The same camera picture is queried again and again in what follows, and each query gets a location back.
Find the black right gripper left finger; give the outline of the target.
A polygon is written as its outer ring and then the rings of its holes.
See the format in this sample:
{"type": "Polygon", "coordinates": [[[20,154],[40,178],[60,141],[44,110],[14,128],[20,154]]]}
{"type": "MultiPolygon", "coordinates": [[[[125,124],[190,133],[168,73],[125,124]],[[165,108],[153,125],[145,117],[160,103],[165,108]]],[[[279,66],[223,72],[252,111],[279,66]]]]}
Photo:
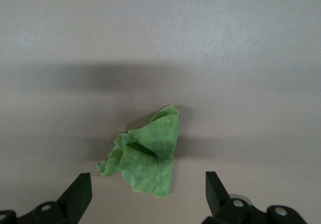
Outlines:
{"type": "Polygon", "coordinates": [[[78,223],[91,200],[91,174],[81,173],[56,201],[43,202],[20,217],[2,210],[1,223],[78,223]]]}

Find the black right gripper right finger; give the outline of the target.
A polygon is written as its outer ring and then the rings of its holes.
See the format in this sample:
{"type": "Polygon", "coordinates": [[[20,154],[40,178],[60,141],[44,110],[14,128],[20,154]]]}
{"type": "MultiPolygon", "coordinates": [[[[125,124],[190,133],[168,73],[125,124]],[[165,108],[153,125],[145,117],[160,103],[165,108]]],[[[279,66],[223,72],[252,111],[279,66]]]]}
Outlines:
{"type": "Polygon", "coordinates": [[[240,196],[228,194],[218,174],[206,172],[206,200],[211,216],[203,223],[306,223],[294,209],[283,205],[271,205],[266,212],[260,211],[240,196]]]}

